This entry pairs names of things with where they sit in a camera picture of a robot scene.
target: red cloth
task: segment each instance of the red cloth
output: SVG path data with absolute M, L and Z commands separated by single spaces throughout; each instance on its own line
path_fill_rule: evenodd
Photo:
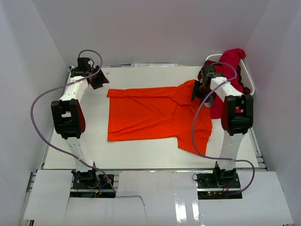
M 231 49 L 223 53 L 219 62 L 230 64 L 234 69 L 238 70 L 239 61 L 246 56 L 242 49 Z M 204 65 L 212 64 L 212 61 L 206 61 Z M 235 76 L 234 71 L 227 65 L 214 65 L 216 73 L 222 73 L 227 79 Z M 202 74 L 199 73 L 198 79 L 202 78 Z M 244 93 L 244 87 L 241 83 L 241 77 L 237 76 L 236 79 L 231 81 L 231 85 L 239 92 Z M 210 107 L 211 119 L 220 119 L 222 117 L 223 101 L 216 95 L 213 104 Z

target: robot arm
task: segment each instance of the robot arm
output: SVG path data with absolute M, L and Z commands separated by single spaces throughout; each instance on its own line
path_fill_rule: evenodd
M 215 73 L 213 65 L 204 66 L 202 74 L 203 81 L 195 82 L 192 99 L 195 97 L 204 99 L 211 90 L 227 80 L 222 74 Z M 253 97 L 237 91 L 229 82 L 215 93 L 224 102 L 221 118 L 224 140 L 219 157 L 236 159 L 240 143 L 253 125 Z M 234 161 L 227 160 L 218 160 L 217 165 L 224 171 L 231 171 L 236 167 Z
M 86 122 L 80 107 L 80 100 L 89 85 L 93 89 L 97 89 L 102 87 L 104 83 L 109 83 L 109 81 L 100 70 L 92 78 L 76 82 L 97 72 L 99 66 L 92 68 L 91 65 L 93 64 L 89 58 L 78 58 L 78 67 L 70 69 L 68 78 L 70 82 L 74 83 L 65 89 L 63 96 L 59 100 L 51 103 L 51 111 L 55 131 L 66 141 L 71 152 L 88 165 L 93 166 L 95 164 L 87 151 L 83 134 L 86 129 Z M 93 186 L 95 181 L 97 181 L 95 170 L 91 170 L 78 160 L 75 160 L 75 162 L 76 171 L 72 173 L 87 186 Z

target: clothing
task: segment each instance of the clothing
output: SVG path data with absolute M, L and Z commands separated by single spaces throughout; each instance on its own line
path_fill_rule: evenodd
M 248 88 L 244 88 L 242 82 L 241 82 L 241 76 L 240 76 L 240 67 L 238 67 L 238 64 L 242 58 L 246 56 L 245 52 L 242 49 L 236 48 L 231 49 L 223 53 L 223 55 L 220 58 L 219 62 L 224 62 L 230 64 L 236 71 L 238 71 L 238 76 L 236 79 L 231 81 L 231 85 L 242 93 L 250 93 L 250 90 Z M 212 64 L 213 61 L 207 60 L 204 65 Z M 227 79 L 233 78 L 235 76 L 234 71 L 227 65 L 214 65 L 215 72 L 216 73 L 222 73 Z M 202 73 L 201 71 L 198 74 L 198 79 L 201 80 Z M 210 107 L 210 115 L 212 119 L 220 119 L 222 117 L 222 106 L 223 101 L 214 94 L 213 97 L 214 102 Z
M 137 140 L 177 137 L 178 147 L 195 153 L 191 141 L 199 99 L 191 102 L 195 80 L 178 87 L 110 89 L 108 140 Z M 210 111 L 202 107 L 195 128 L 195 141 L 201 153 L 211 135 Z

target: white tabletop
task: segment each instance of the white tabletop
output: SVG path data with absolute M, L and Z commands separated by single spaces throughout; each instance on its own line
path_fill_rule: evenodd
M 88 151 L 97 167 L 102 169 L 188 169 L 212 168 L 215 161 L 179 149 L 177 139 L 149 139 L 109 142 L 108 89 L 130 89 L 178 86 L 187 80 L 196 79 L 200 67 L 123 67 L 103 68 L 110 81 L 103 88 L 93 90 L 89 87 L 80 106 L 86 119 L 86 131 L 83 137 Z M 207 144 L 206 155 L 220 155 L 223 141 L 223 129 L 220 120 L 212 120 L 213 130 Z M 51 143 L 70 151 L 61 135 L 55 132 Z M 251 161 L 255 167 L 258 162 L 255 156 L 254 142 L 247 133 L 241 142 L 237 159 Z M 250 167 L 248 163 L 238 162 L 237 167 Z M 44 169 L 74 169 L 72 157 L 49 148 Z

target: white enclosure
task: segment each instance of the white enclosure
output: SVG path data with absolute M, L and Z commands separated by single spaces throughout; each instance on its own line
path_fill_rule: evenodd
M 46 147 L 31 125 L 31 103 L 63 84 L 67 66 L 86 48 L 105 65 L 196 66 L 210 54 L 244 49 L 259 146 L 301 225 L 300 21 L 299 0 L 0 0 L 0 226 L 19 224 L 30 173 Z M 36 105 L 46 137 L 50 103 L 61 93 Z

